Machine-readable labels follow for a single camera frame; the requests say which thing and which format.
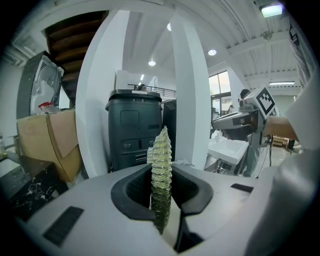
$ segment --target stairs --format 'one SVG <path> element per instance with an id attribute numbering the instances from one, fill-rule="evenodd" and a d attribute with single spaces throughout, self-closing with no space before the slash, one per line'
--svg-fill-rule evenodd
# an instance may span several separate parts
<path id="1" fill-rule="evenodd" d="M 88 47 L 108 11 L 95 11 L 62 20 L 45 29 L 49 53 L 65 72 L 62 86 L 72 106 L 76 104 L 80 69 Z"/>

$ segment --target brown cardboard box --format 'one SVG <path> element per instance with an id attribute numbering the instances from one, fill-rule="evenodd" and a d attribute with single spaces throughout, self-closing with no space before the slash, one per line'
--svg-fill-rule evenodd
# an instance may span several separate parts
<path id="1" fill-rule="evenodd" d="M 23 155 L 53 162 L 59 177 L 72 182 L 82 164 L 74 110 L 17 120 Z"/>

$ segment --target metal railing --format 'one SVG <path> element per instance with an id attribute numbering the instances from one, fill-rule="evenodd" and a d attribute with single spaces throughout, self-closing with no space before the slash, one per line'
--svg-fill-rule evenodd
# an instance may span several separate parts
<path id="1" fill-rule="evenodd" d="M 137 84 L 128 84 L 128 90 L 137 90 L 138 85 Z M 177 98 L 177 91 L 176 90 L 170 90 L 170 89 L 165 89 L 165 88 L 160 88 L 160 87 L 152 87 L 152 86 L 145 86 L 148 91 L 150 92 L 155 92 L 160 94 L 162 97 L 166 98 L 172 98 L 175 99 Z"/>

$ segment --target white column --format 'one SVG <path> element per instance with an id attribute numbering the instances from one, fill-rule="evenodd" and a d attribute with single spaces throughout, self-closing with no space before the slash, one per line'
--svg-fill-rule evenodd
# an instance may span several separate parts
<path id="1" fill-rule="evenodd" d="M 230 82 L 232 105 L 233 105 L 234 109 L 236 111 L 238 111 L 238 109 L 239 109 L 238 99 L 239 99 L 241 91 L 245 87 L 231 67 L 228 67 L 227 71 L 228 71 L 229 82 Z"/>
<path id="2" fill-rule="evenodd" d="M 85 55 L 76 91 L 76 131 L 89 178 L 108 172 L 110 148 L 109 95 L 122 70 L 129 11 L 113 10 L 101 24 Z"/>
<path id="3" fill-rule="evenodd" d="M 192 22 L 181 10 L 171 21 L 177 112 L 175 158 L 203 170 L 210 136 L 210 86 L 204 52 Z"/>

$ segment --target bin lid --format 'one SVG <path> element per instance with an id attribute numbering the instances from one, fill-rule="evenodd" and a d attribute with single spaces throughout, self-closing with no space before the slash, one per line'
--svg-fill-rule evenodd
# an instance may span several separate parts
<path id="1" fill-rule="evenodd" d="M 115 97 L 141 97 L 141 98 L 158 98 L 160 102 L 162 101 L 160 93 L 154 91 L 143 91 L 143 90 L 126 90 L 126 89 L 116 89 L 110 93 L 109 100 Z"/>

